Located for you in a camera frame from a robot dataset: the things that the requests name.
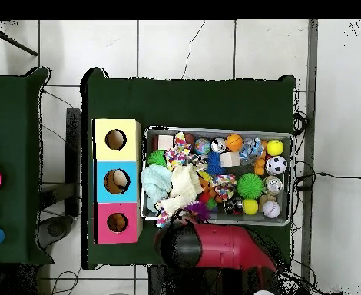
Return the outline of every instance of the white tile floor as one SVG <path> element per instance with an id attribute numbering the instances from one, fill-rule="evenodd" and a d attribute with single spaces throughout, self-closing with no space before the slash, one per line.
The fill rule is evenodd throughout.
<path id="1" fill-rule="evenodd" d="M 111 77 L 158 79 L 276 79 L 294 75 L 298 88 L 306 90 L 307 20 L 234 21 L 13 21 L 1 30 L 39 53 L 38 57 L 0 40 L 0 74 L 23 75 L 35 66 L 51 69 L 46 90 L 71 106 L 81 107 L 79 84 L 84 73 L 101 67 Z M 199 31 L 193 42 L 190 41 Z M 185 64 L 191 47 L 190 56 Z M 305 93 L 300 93 L 304 111 Z M 67 104 L 43 94 L 43 124 L 65 136 Z M 64 180 L 64 143 L 43 130 L 43 181 Z M 63 211 L 62 203 L 51 207 Z M 302 204 L 295 223 L 302 225 Z M 50 215 L 43 213 L 41 218 Z M 50 249 L 55 263 L 43 268 L 40 280 L 43 295 L 50 295 L 55 279 L 66 270 L 77 273 L 81 266 L 81 225 Z M 295 235 L 295 258 L 300 260 L 300 236 Z M 300 266 L 294 264 L 299 273 Z M 82 270 L 70 295 L 147 295 L 144 266 L 103 266 Z M 57 282 L 56 290 L 74 283 L 70 273 Z M 69 291 L 55 295 L 68 295 Z"/>

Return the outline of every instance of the wooden block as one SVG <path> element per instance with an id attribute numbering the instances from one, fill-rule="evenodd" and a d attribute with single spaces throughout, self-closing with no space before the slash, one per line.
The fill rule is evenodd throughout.
<path id="1" fill-rule="evenodd" d="M 174 136 L 159 134 L 157 136 L 157 149 L 167 150 L 174 146 Z"/>
<path id="2" fill-rule="evenodd" d="M 136 203 L 140 198 L 139 161 L 97 161 L 97 203 Z"/>
<path id="3" fill-rule="evenodd" d="M 138 242 L 142 231 L 139 203 L 97 204 L 98 244 Z"/>
<path id="4" fill-rule="evenodd" d="M 263 212 L 263 205 L 267 202 L 267 201 L 276 201 L 276 197 L 275 196 L 271 196 L 270 194 L 263 194 L 260 197 L 260 202 L 258 204 L 258 211 L 260 213 Z"/>
<path id="5" fill-rule="evenodd" d="M 141 125 L 134 119 L 94 119 L 97 161 L 139 161 Z"/>
<path id="6" fill-rule="evenodd" d="M 240 166 L 239 152 L 229 151 L 227 153 L 220 154 L 220 166 L 221 167 Z"/>

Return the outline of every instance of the baseball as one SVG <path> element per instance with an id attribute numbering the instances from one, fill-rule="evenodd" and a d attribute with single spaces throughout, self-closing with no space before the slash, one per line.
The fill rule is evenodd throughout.
<path id="1" fill-rule="evenodd" d="M 263 205 L 263 214 L 268 218 L 276 218 L 280 215 L 280 206 L 276 201 L 267 201 Z"/>

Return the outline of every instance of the blue box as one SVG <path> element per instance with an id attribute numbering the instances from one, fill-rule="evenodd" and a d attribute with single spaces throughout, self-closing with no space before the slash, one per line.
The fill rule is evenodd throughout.
<path id="1" fill-rule="evenodd" d="M 139 201 L 138 165 L 136 161 L 96 161 L 97 180 L 94 184 L 97 190 L 98 203 L 136 203 Z M 104 178 L 110 170 L 122 170 L 128 176 L 130 184 L 121 194 L 112 194 L 104 186 Z"/>

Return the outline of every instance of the circular hole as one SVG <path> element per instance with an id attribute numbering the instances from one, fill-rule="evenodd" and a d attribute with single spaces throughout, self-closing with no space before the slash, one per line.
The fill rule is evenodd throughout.
<path id="1" fill-rule="evenodd" d="M 120 233 L 128 227 L 128 219 L 122 213 L 114 213 L 108 216 L 107 225 L 113 232 Z"/>
<path id="2" fill-rule="evenodd" d="M 105 136 L 105 144 L 113 150 L 120 150 L 126 145 L 126 134 L 122 130 L 114 129 Z"/>
<path id="3" fill-rule="evenodd" d="M 123 194 L 130 184 L 128 174 L 121 170 L 110 170 L 104 177 L 105 189 L 110 194 Z"/>

